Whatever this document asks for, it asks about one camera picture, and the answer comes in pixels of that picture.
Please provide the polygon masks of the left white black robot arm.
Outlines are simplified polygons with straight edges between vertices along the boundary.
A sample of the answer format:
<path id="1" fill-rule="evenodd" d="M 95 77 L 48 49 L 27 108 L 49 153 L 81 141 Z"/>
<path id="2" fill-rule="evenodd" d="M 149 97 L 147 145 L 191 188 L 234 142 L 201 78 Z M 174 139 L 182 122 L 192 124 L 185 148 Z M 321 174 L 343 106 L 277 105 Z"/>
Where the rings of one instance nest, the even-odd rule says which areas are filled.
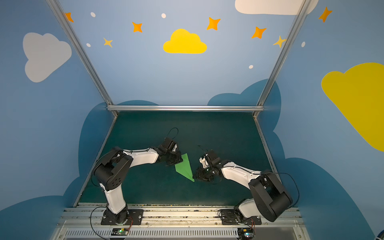
<path id="1" fill-rule="evenodd" d="M 160 162 L 174 166 L 182 161 L 177 142 L 168 137 L 158 147 L 143 150 L 123 150 L 115 147 L 104 155 L 93 169 L 93 176 L 99 181 L 108 203 L 101 225 L 139 226 L 142 223 L 144 211 L 130 210 L 123 196 L 122 184 L 131 168 Z"/>

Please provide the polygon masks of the green square paper sheet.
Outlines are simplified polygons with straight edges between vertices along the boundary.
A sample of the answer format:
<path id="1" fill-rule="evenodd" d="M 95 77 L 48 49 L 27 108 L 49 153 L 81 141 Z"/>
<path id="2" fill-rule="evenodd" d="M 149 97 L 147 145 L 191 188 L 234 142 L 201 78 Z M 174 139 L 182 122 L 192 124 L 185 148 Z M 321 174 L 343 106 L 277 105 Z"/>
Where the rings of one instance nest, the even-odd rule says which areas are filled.
<path id="1" fill-rule="evenodd" d="M 188 154 L 183 154 L 182 160 L 183 160 L 182 162 L 175 165 L 176 172 L 179 173 L 180 175 L 184 176 L 188 180 L 195 182 L 195 180 L 193 178 L 193 172 L 192 172 L 192 168 L 190 165 Z"/>

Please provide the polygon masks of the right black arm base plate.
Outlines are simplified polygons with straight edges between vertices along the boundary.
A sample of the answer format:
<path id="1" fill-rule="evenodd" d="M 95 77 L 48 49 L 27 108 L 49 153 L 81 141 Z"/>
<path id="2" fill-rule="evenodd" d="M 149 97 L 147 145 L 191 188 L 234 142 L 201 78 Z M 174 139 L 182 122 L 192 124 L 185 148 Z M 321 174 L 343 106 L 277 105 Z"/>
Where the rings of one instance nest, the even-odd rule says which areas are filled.
<path id="1" fill-rule="evenodd" d="M 218 210 L 218 217 L 223 225 L 250 225 L 258 226 L 262 224 L 259 216 L 246 218 L 239 211 L 233 209 L 220 209 Z"/>

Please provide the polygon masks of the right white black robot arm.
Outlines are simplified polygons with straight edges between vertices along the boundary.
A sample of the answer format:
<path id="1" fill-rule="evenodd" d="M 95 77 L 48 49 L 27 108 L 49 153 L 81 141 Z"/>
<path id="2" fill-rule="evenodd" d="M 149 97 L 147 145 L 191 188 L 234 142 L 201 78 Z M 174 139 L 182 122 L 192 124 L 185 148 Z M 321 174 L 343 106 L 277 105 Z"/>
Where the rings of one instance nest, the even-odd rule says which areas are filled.
<path id="1" fill-rule="evenodd" d="M 233 209 L 221 209 L 218 215 L 225 225 L 261 224 L 259 217 L 274 222 L 285 210 L 293 207 L 294 201 L 278 178 L 277 173 L 253 171 L 234 162 L 221 160 L 214 151 L 205 153 L 201 166 L 193 178 L 212 182 L 216 177 L 234 181 L 249 189 L 251 199 L 245 199 Z"/>

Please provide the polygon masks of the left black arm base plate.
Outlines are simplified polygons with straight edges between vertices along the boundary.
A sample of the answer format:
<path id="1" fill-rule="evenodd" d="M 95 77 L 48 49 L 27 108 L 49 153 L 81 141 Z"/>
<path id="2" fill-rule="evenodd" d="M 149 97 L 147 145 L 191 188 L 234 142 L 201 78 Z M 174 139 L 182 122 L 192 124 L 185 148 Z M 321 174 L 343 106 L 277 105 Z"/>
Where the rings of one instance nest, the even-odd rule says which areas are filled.
<path id="1" fill-rule="evenodd" d="M 106 209 L 101 220 L 102 226 L 125 226 L 125 225 L 141 225 L 144 210 L 124 208 L 118 214 L 114 214 L 110 209 Z"/>

